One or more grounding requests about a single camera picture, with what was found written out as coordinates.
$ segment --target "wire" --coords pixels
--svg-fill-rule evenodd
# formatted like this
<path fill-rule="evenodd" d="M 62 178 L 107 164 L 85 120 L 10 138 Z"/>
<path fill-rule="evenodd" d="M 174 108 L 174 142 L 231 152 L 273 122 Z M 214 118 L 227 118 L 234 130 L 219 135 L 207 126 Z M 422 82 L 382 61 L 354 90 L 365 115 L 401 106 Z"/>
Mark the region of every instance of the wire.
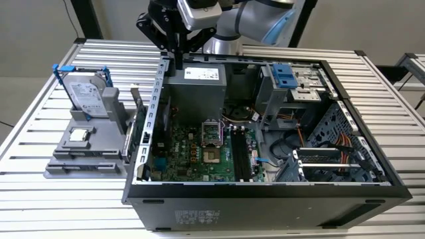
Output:
<path fill-rule="evenodd" d="M 80 35 L 78 35 L 78 32 L 77 32 L 77 29 L 74 28 L 74 25 L 73 25 L 73 22 L 72 22 L 72 19 L 70 19 L 70 15 L 69 15 L 69 11 L 68 11 L 68 6 L 66 6 L 66 2 L 65 0 L 61 0 L 64 2 L 64 5 L 65 5 L 65 10 L 66 10 L 66 14 L 68 14 L 68 19 L 69 19 L 69 22 L 72 24 L 72 27 L 73 27 L 73 30 L 74 30 L 74 34 L 77 35 L 77 38 L 80 38 Z"/>
<path fill-rule="evenodd" d="M 275 165 L 270 164 L 269 162 L 262 162 L 262 163 L 267 163 L 271 167 L 279 168 L 279 166 L 275 166 Z"/>
<path fill-rule="evenodd" d="M 406 79 L 406 81 L 403 82 L 403 84 L 399 86 L 398 90 L 399 91 L 402 89 L 402 87 L 405 86 L 405 84 L 407 83 L 409 79 L 411 78 L 413 75 L 410 75 L 410 77 Z"/>
<path fill-rule="evenodd" d="M 423 100 L 421 100 L 421 101 L 418 102 L 417 106 L 414 107 L 414 110 L 415 110 L 415 111 L 417 111 L 418 108 L 421 107 L 422 102 L 423 102 Z"/>
<path fill-rule="evenodd" d="M 282 142 L 286 144 L 286 146 L 287 146 L 289 148 L 298 148 L 298 147 L 299 147 L 299 146 L 295 146 L 295 145 L 290 144 L 289 142 L 286 142 L 286 138 L 287 138 L 290 135 L 295 134 L 295 133 L 297 133 L 297 131 L 295 131 L 294 129 L 285 131 L 283 137 L 279 138 L 277 141 L 274 141 L 274 142 L 270 144 L 270 146 L 269 146 L 269 148 L 267 148 L 267 151 L 270 152 L 270 154 L 271 154 L 271 156 L 273 156 L 274 158 L 277 158 L 277 159 L 283 159 L 283 160 L 286 160 L 286 159 L 289 158 L 287 154 L 286 154 L 283 151 L 282 151 L 282 152 L 286 154 L 285 156 L 278 156 L 278 155 L 275 155 L 274 152 L 273 152 L 274 147 L 275 147 L 277 145 L 279 145 Z"/>
<path fill-rule="evenodd" d="M 223 116 L 222 114 L 221 114 L 221 116 L 222 116 L 222 118 L 225 118 L 229 122 L 231 122 L 231 123 L 243 123 L 243 122 L 249 122 L 249 120 L 233 120 L 233 119 L 229 119 L 226 116 Z"/>
<path fill-rule="evenodd" d="M 5 126 L 12 127 L 12 128 L 14 127 L 14 125 L 12 125 L 12 124 L 9 124 L 9 123 L 5 123 L 5 122 L 2 122 L 2 121 L 0 121 L 0 123 L 4 124 Z"/>
<path fill-rule="evenodd" d="M 302 139 L 301 129 L 299 129 L 299 120 L 298 120 L 298 124 L 297 124 L 297 132 L 298 132 L 298 137 L 299 137 L 299 145 L 303 148 L 303 139 Z"/>

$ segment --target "white wall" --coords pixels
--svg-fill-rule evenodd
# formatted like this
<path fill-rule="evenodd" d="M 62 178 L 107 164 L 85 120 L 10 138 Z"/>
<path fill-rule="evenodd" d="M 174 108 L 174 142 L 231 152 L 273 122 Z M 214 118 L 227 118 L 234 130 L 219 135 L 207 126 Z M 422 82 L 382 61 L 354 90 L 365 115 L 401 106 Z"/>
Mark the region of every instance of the white wall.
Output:
<path fill-rule="evenodd" d="M 405 52 L 425 53 L 425 0 L 318 0 L 302 48 L 363 50 L 394 65 Z"/>
<path fill-rule="evenodd" d="M 61 0 L 0 0 L 0 76 L 48 77 L 74 38 Z"/>

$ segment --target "blue plastic clip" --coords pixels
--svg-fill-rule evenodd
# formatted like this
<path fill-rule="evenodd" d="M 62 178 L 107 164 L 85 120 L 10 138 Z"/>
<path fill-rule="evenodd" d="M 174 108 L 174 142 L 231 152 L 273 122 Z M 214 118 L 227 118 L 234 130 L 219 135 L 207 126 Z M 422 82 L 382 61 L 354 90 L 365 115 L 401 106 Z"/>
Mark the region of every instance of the blue plastic clip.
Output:
<path fill-rule="evenodd" d="M 267 163 L 269 161 L 266 158 L 259 158 L 259 157 L 255 157 L 254 160 L 259 162 L 265 162 L 265 163 Z"/>
<path fill-rule="evenodd" d="M 113 87 L 113 83 L 111 83 L 111 79 L 110 79 L 110 72 L 109 72 L 109 69 L 106 68 L 106 66 L 103 66 L 103 68 L 101 68 L 101 71 L 105 73 L 106 86 Z"/>
<path fill-rule="evenodd" d="M 52 66 L 53 75 L 54 75 L 54 77 L 56 77 L 56 79 L 57 79 L 60 85 L 62 86 L 62 85 L 64 85 L 64 81 L 61 80 L 61 77 L 60 77 L 57 68 L 58 68 L 58 65 L 57 65 L 57 64 L 53 64 L 53 66 Z"/>
<path fill-rule="evenodd" d="M 273 64 L 271 74 L 279 88 L 295 89 L 298 82 L 294 79 L 291 68 L 287 64 Z"/>

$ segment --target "metal slatted table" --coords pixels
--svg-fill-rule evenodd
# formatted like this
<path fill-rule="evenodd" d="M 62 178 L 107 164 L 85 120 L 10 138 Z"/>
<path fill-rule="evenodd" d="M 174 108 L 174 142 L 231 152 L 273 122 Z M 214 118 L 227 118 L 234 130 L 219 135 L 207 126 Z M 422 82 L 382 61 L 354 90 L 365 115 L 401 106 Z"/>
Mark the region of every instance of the metal slatted table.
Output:
<path fill-rule="evenodd" d="M 413 199 L 347 231 L 151 233 L 121 205 L 123 179 L 44 179 L 42 171 L 70 119 L 70 101 L 48 79 L 0 147 L 0 234 L 6 238 L 425 238 L 425 122 L 366 56 L 354 51 L 243 46 L 243 55 L 326 60 L 347 90 Z M 129 89 L 147 104 L 159 52 L 151 43 L 86 40 L 73 44 L 61 65 L 110 69 L 119 101 L 134 107 Z"/>

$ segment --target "black cable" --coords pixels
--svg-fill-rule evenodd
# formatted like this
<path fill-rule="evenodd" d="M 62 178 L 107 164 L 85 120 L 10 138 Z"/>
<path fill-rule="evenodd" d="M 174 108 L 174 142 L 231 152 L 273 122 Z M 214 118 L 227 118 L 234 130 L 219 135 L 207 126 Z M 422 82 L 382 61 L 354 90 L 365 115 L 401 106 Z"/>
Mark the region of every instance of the black cable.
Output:
<path fill-rule="evenodd" d="M 275 165 L 270 164 L 269 162 L 262 162 L 262 163 L 267 163 L 271 167 L 279 168 L 279 166 L 275 166 Z"/>
<path fill-rule="evenodd" d="M 66 10 L 66 14 L 68 14 L 68 19 L 69 19 L 69 21 L 70 21 L 70 24 L 72 24 L 72 27 L 73 27 L 73 30 L 74 30 L 74 34 L 77 35 L 77 38 L 80 38 L 77 29 L 74 28 L 74 25 L 73 25 L 73 22 L 72 22 L 72 19 L 70 19 L 70 15 L 69 15 L 69 11 L 68 11 L 68 6 L 66 6 L 65 0 L 62 0 L 62 2 L 64 2 L 64 4 L 65 4 L 65 10 Z"/>
<path fill-rule="evenodd" d="M 417 111 L 417 110 L 418 110 L 418 108 L 421 107 L 422 102 L 423 102 L 423 100 L 419 100 L 419 102 L 418 102 L 417 106 L 414 107 L 414 110 L 415 110 L 415 111 Z"/>
<path fill-rule="evenodd" d="M 285 131 L 283 137 L 279 138 L 277 141 L 274 141 L 274 142 L 270 144 L 270 147 L 267 148 L 267 150 L 269 150 L 269 152 L 270 152 L 270 154 L 271 154 L 271 156 L 273 156 L 274 158 L 277 158 L 277 159 L 283 159 L 283 160 L 286 160 L 286 159 L 289 158 L 287 155 L 286 155 L 286 156 L 278 156 L 278 155 L 275 155 L 274 152 L 273 152 L 274 147 L 275 147 L 277 145 L 279 145 L 281 143 L 285 143 L 286 146 L 290 147 L 290 148 L 293 148 L 293 149 L 299 147 L 299 146 L 293 145 L 291 143 L 289 143 L 289 142 L 286 141 L 286 138 L 287 138 L 290 135 L 297 134 L 297 133 L 298 133 L 298 132 L 297 132 L 297 130 L 294 130 L 294 129 Z"/>
<path fill-rule="evenodd" d="M 413 75 L 410 75 L 410 77 L 406 79 L 406 81 L 403 82 L 403 84 L 399 86 L 399 88 L 398 88 L 398 90 L 397 91 L 399 91 L 401 90 L 401 88 L 405 86 L 405 84 L 407 83 L 407 81 L 409 81 L 409 79 L 411 78 L 411 76 Z"/>
<path fill-rule="evenodd" d="M 9 126 L 9 127 L 14 127 L 14 125 L 12 125 L 12 124 L 9 124 L 9 123 L 5 123 L 5 122 L 2 122 L 1 120 L 0 120 L 0 123 L 2 123 L 4 125 L 6 125 L 6 126 Z"/>

